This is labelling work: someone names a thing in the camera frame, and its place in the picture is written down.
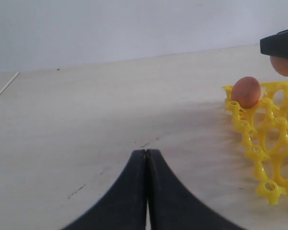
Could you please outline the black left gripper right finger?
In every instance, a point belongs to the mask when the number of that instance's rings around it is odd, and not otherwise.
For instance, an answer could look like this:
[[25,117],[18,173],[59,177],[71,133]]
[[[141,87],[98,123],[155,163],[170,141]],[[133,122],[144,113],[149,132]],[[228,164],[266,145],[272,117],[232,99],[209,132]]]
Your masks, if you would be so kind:
[[157,149],[146,151],[148,207],[152,230],[241,230],[197,199]]

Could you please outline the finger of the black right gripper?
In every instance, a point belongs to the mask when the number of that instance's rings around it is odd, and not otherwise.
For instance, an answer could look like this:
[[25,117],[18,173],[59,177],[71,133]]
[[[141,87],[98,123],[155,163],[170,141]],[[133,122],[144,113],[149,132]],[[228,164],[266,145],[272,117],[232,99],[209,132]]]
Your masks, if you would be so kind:
[[260,40],[263,55],[288,59],[288,29]]

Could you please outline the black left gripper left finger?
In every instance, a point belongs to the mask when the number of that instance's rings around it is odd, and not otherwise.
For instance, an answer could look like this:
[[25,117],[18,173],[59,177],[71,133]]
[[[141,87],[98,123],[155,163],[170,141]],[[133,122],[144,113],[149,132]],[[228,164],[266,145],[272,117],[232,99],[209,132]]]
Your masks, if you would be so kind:
[[146,228],[145,150],[135,150],[111,188],[65,230]]

